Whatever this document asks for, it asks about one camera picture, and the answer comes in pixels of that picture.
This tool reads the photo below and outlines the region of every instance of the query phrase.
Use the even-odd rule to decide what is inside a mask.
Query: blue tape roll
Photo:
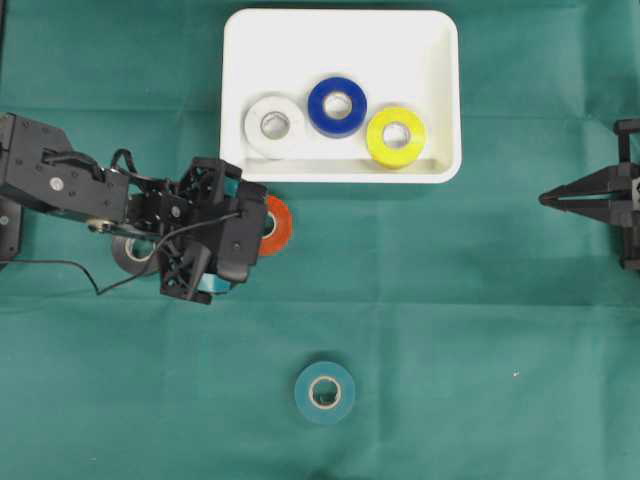
[[[332,118],[324,109],[329,94],[339,92],[351,100],[351,111],[344,118]],[[317,84],[309,94],[307,103],[311,123],[320,133],[328,137],[347,137],[358,130],[367,114],[367,97],[353,81],[342,77],[331,77]]]
[[[336,384],[335,403],[320,405],[313,397],[313,388],[319,381]],[[294,397],[300,413],[310,422],[333,425],[342,420],[356,401],[353,378],[343,367],[333,362],[317,362],[305,368],[296,380]]]

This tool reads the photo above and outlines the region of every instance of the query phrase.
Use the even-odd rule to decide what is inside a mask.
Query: screw
[[[87,224],[89,230],[98,233],[110,232],[112,227],[112,223],[108,220],[91,219]]]
[[[51,177],[51,180],[49,180],[49,185],[56,192],[59,192],[60,190],[62,190],[64,188],[64,182],[62,181],[62,179],[60,177]]]

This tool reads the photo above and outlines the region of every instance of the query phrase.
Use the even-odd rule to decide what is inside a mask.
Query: yellow tape roll
[[[407,141],[394,147],[385,143],[385,129],[389,126],[404,127]],[[380,110],[367,127],[367,148],[371,157],[387,168],[402,168],[418,159],[427,142],[427,132],[420,118],[411,110],[402,107],[387,107]]]

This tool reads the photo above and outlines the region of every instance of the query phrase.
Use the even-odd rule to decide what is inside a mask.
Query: tape roll
[[[353,81],[331,77],[318,83],[307,103],[313,126],[328,137],[347,137],[358,130],[367,114],[367,97]]]
[[[150,258],[149,255],[137,256],[135,252],[135,242],[137,240],[127,237],[114,236],[111,239],[111,254],[118,266],[131,275],[137,275],[144,268],[145,263]],[[151,275],[159,270],[158,256],[151,259],[145,275]]]
[[[275,255],[289,243],[293,235],[293,217],[287,204],[278,197],[267,197],[267,214],[273,227],[266,232],[260,242],[260,256]]]
[[[304,140],[304,114],[286,97],[264,97],[247,111],[244,133],[249,145],[265,158],[291,157]]]
[[[385,139],[389,129],[401,132]],[[387,107],[374,115],[367,127],[367,148],[371,157],[387,168],[402,168],[415,162],[427,142],[420,117],[407,108]]]
[[[319,395],[322,383],[333,384],[331,395]],[[346,417],[356,401],[356,386],[351,374],[333,362],[309,365],[298,376],[294,398],[300,413],[310,422],[332,425]]]

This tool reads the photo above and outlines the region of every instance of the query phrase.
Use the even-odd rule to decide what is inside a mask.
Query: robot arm
[[[119,165],[124,159],[126,168]],[[59,128],[0,117],[0,259],[19,253],[22,208],[86,223],[92,231],[155,242],[160,292],[210,303],[212,289],[244,283],[256,264],[267,190],[222,160],[193,159],[173,181],[140,175],[127,150],[109,168],[73,150]],[[140,193],[130,194],[135,185]]]
[[[640,270],[640,165],[631,161],[630,136],[640,133],[640,119],[618,120],[618,164],[602,168],[540,195],[540,203],[577,213],[622,230],[623,268]]]

